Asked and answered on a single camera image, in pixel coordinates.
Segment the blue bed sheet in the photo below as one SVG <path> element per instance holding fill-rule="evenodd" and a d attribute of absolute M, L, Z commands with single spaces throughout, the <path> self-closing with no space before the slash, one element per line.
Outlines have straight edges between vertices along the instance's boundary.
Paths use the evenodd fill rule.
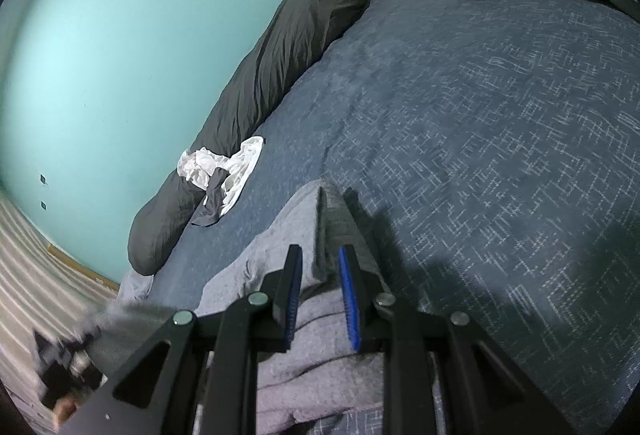
<path fill-rule="evenodd" d="M 614 9 L 371 0 L 258 129 L 239 201 L 185 229 L 150 298 L 195 307 L 328 178 L 394 291 L 468 310 L 578 433 L 602 433 L 640 377 L 639 105 L 640 26 Z M 316 433 L 358 423 L 374 433 L 380 415 Z"/>

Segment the black pillow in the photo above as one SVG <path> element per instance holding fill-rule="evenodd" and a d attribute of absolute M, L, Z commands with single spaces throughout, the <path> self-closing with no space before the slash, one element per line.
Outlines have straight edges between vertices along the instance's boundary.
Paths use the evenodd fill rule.
<path fill-rule="evenodd" d="M 283 0 L 254 49 L 240 62 L 191 151 L 230 157 L 269 117 L 295 81 L 332 41 L 360 18 L 369 0 Z M 156 274 L 205 192 L 174 170 L 138 212 L 129 233 L 129 262 Z"/>

